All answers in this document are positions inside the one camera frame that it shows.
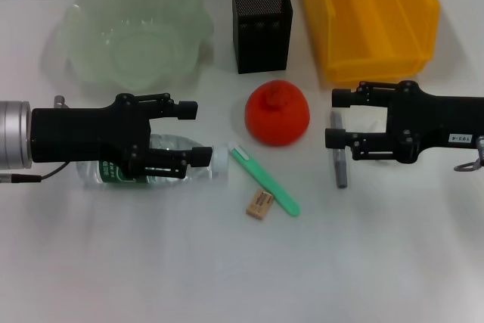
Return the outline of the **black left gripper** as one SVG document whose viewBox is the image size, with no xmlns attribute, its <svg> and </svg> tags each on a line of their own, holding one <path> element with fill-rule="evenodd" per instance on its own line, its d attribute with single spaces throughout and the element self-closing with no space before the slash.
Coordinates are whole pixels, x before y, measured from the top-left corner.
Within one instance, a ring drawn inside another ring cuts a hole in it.
<svg viewBox="0 0 484 323">
<path fill-rule="evenodd" d="M 207 167 L 213 148 L 149 148 L 150 119 L 195 120 L 198 103 L 175 103 L 170 93 L 120 94 L 100 108 L 36 108 L 30 146 L 33 162 L 107 161 L 124 176 L 183 179 L 191 167 Z"/>
</svg>

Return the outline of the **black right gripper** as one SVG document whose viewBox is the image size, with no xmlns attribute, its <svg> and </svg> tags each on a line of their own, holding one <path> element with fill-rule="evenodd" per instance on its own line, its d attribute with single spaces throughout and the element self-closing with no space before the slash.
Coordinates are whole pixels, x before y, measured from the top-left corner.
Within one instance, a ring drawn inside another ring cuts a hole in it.
<svg viewBox="0 0 484 323">
<path fill-rule="evenodd" d="M 430 95 L 414 81 L 360 82 L 355 91 L 333 89 L 331 102 L 332 107 L 388 107 L 389 136 L 325 129 L 326 148 L 350 148 L 353 160 L 395 158 L 410 164 L 429 148 L 463 148 L 478 150 L 483 163 L 482 97 Z"/>
</svg>

